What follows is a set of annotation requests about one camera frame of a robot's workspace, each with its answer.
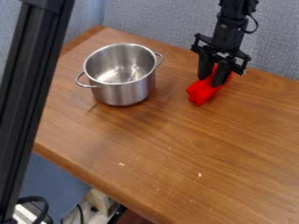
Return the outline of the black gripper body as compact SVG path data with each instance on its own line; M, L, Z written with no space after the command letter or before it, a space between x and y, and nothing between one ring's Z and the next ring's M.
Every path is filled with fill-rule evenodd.
M233 20L221 18L217 23L213 37L201 33L195 34L195 41L191 50L202 55L207 53L214 62L223 60L231 63L233 72L243 75L250 62L250 56L241 51L241 45L247 31L249 19Z

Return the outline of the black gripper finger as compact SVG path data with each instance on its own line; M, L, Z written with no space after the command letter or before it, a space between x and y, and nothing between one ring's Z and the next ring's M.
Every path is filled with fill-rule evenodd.
M199 79L202 81L211 75L214 64L215 64L214 58L207 53L203 53L201 55L199 73L198 73Z
M223 85L227 82L231 72L233 72L231 63L227 62L226 60L223 60L219 63L219 67L217 69L217 72L215 72L215 75L214 75L214 78L213 78L211 85L215 88L219 87L221 85Z

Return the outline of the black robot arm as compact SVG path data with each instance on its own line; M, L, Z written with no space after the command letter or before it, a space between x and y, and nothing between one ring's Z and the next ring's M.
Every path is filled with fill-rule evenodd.
M213 36L194 35L191 50L199 54L198 77L205 81L214 75L211 86L218 88L237 73L243 75L251 57L241 50L246 34L258 30L253 17L259 0L219 0L221 11Z

